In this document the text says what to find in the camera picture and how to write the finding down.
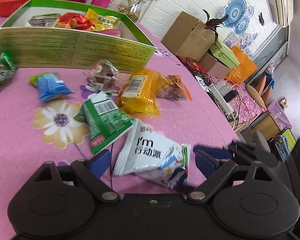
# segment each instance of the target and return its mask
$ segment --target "green snack bag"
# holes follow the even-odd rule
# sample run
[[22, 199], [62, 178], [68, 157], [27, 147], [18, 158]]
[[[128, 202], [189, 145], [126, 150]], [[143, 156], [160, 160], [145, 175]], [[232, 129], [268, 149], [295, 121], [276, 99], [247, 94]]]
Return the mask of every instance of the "green snack bag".
[[37, 81], [37, 78], [44, 75], [44, 74], [49, 74], [51, 72], [44, 72], [44, 73], [40, 73], [40, 74], [37, 74], [37, 75], [34, 75], [32, 77], [29, 77], [28, 80], [29, 82], [33, 85], [33, 86], [37, 86], [38, 85], [38, 81]]
[[82, 104], [75, 120], [90, 127], [91, 151], [97, 154], [130, 130], [135, 120], [120, 110], [104, 92]]
[[10, 51], [7, 49], [0, 55], [0, 83], [12, 77], [17, 67], [12, 61]]

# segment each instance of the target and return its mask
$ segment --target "pillow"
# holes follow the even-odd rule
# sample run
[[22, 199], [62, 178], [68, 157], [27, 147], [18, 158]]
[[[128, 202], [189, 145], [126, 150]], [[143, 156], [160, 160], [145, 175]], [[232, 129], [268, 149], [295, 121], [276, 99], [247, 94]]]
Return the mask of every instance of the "pillow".
[[246, 90], [248, 94], [257, 102], [258, 106], [265, 108], [265, 103], [263, 102], [261, 96], [258, 94], [258, 92], [250, 85], [246, 86]]

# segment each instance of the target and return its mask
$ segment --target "open box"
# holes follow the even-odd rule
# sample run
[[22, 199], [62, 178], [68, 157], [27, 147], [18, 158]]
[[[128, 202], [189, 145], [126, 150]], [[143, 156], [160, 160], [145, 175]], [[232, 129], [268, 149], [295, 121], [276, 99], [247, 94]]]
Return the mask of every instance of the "open box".
[[[121, 37], [49, 27], [26, 27], [34, 15], [75, 12], [91, 8], [99, 15], [120, 18]], [[0, 26], [0, 53], [10, 49], [18, 67], [89, 68], [108, 59], [120, 71], [144, 68], [156, 48], [125, 15], [109, 9], [63, 0], [30, 0]]]

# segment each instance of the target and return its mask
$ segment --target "red snack wrapper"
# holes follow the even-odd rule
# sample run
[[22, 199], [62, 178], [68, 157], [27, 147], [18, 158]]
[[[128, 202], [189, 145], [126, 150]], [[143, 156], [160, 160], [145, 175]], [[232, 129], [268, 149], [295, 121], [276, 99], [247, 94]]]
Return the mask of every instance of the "red snack wrapper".
[[56, 28], [86, 30], [94, 26], [89, 19], [79, 13], [66, 13], [59, 17]]

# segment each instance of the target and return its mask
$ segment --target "flower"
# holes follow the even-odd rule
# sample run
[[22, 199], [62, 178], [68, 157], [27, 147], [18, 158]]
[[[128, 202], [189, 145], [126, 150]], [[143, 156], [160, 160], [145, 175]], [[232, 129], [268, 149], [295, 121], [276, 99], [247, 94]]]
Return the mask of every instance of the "flower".
[[79, 103], [68, 104], [65, 100], [50, 101], [47, 107], [34, 111], [33, 127], [44, 130], [42, 140], [45, 143], [53, 143], [60, 149], [72, 142], [81, 144], [83, 137], [89, 134], [89, 127], [73, 119], [80, 107]]
[[87, 78], [87, 82], [88, 84], [80, 86], [80, 89], [82, 91], [81, 96], [85, 99], [90, 99], [93, 98], [96, 94], [98, 94], [99, 90], [97, 90], [91, 85], [91, 81], [89, 80], [89, 78]]
[[171, 57], [171, 54], [163, 49], [157, 49], [154, 53], [159, 57]]

